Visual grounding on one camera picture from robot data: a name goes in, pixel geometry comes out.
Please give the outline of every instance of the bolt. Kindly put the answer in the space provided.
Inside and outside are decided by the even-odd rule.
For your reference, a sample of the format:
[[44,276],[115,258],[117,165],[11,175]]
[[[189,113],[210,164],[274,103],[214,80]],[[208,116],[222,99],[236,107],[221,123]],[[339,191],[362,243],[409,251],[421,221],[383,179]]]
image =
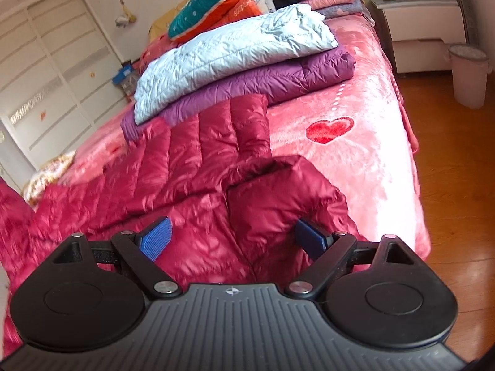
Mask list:
[[289,285],[289,290],[297,294],[308,294],[311,290],[313,290],[313,286],[311,283],[308,282],[297,281],[292,282]]
[[179,286],[177,286],[177,283],[171,282],[171,281],[161,281],[155,284],[154,289],[158,293],[164,293],[164,294],[172,294],[175,293],[178,289]]

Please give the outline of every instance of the yellow pillow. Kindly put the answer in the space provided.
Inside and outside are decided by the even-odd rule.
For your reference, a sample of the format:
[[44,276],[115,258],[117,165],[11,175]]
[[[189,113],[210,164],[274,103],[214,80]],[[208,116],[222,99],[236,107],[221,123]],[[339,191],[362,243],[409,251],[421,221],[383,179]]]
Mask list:
[[167,33],[168,28],[173,21],[173,19],[177,16],[178,13],[181,12],[181,9],[189,2],[189,0],[181,1],[174,8],[167,11],[160,18],[158,18],[155,22],[152,23],[152,27],[149,29],[149,43],[153,42],[158,37]]
[[74,161],[75,156],[75,151],[66,153],[41,166],[41,169],[31,177],[31,180],[22,189],[24,200],[32,206],[38,204],[46,187],[57,182],[64,175]]

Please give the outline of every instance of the pink bedspread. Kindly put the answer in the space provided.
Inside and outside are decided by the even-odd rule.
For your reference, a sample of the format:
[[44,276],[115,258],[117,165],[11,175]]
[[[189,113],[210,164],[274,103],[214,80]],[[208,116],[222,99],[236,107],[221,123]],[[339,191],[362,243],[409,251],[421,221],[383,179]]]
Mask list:
[[92,180],[103,173],[106,164],[127,152],[127,143],[120,128],[120,121],[133,107],[134,104],[129,103],[77,149],[72,166],[58,181],[59,184],[69,185]]
[[269,108],[273,154],[309,159],[347,196],[366,238],[396,234],[425,258],[431,245],[412,157],[418,144],[390,64],[363,17],[327,24],[355,57],[355,76]]

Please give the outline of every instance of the drawer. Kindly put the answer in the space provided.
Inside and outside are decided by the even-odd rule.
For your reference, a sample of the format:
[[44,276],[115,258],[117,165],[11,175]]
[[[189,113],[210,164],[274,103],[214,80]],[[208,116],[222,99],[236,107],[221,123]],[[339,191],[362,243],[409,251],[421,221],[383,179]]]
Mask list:
[[394,42],[398,74],[451,70],[448,46],[442,41]]
[[392,41],[440,39],[464,43],[461,9],[454,6],[416,6],[384,9]]

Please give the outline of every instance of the white trash can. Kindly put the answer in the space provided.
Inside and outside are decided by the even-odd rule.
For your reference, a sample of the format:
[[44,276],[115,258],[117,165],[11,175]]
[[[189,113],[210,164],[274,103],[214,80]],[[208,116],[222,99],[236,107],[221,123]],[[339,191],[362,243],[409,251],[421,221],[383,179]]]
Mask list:
[[472,44],[449,47],[454,79],[454,96],[462,105],[479,109],[487,91],[487,74],[492,72],[486,53]]

